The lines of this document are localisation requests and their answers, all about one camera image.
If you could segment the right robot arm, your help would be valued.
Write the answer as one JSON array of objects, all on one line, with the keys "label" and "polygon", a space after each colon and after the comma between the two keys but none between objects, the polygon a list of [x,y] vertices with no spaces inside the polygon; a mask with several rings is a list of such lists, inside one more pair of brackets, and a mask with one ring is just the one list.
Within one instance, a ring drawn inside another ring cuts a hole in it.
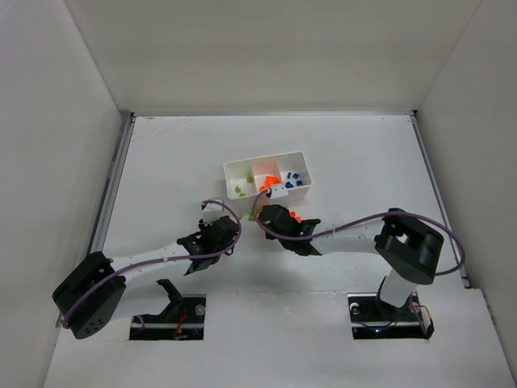
[{"label": "right robot arm", "polygon": [[281,205],[266,205],[258,222],[266,238],[276,239],[282,247],[300,256],[342,253],[379,255],[391,267],[382,280],[377,298],[394,308],[407,304],[420,285],[430,285],[443,246],[443,235],[414,217],[390,209],[388,216],[357,223],[347,231],[323,229],[320,219],[297,220]]}]

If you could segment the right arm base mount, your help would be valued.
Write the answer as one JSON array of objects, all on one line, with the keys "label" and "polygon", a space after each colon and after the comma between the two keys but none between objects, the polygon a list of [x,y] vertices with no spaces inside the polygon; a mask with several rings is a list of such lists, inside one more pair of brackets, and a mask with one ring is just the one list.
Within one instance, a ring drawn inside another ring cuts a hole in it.
[{"label": "right arm base mount", "polygon": [[347,295],[354,340],[429,340],[435,324],[429,309],[413,292],[403,307],[382,302],[374,293]]}]

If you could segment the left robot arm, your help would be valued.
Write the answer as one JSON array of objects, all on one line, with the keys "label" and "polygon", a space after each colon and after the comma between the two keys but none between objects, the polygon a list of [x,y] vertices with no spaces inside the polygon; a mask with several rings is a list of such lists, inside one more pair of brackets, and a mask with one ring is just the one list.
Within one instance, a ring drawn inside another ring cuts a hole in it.
[{"label": "left robot arm", "polygon": [[[61,312],[61,325],[74,338],[97,334],[112,320],[132,315],[171,315],[178,310],[181,293],[173,280],[193,275],[231,255],[242,233],[242,224],[229,216],[156,251],[108,258],[101,251],[89,254],[53,291]],[[127,300],[124,295],[148,285],[165,291],[163,306]]]}]

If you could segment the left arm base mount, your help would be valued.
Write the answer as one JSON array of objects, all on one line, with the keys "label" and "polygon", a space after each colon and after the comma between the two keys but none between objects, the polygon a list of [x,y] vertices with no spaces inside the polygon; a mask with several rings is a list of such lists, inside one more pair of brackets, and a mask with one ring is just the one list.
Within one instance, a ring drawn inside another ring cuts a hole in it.
[{"label": "left arm base mount", "polygon": [[129,340],[197,341],[204,339],[205,294],[181,294],[166,279],[158,284],[164,289],[167,303],[157,313],[132,317]]}]

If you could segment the orange dome lego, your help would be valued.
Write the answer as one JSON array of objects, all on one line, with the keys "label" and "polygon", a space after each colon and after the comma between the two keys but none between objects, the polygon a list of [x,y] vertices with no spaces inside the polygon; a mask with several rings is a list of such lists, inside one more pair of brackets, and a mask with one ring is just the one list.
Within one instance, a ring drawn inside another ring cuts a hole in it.
[{"label": "orange dome lego", "polygon": [[264,184],[259,188],[259,191],[262,192],[262,191],[266,190],[267,188],[270,188],[271,186],[274,186],[274,185],[280,184],[280,183],[282,183],[282,181],[279,178],[277,178],[276,176],[267,175],[264,180]]}]

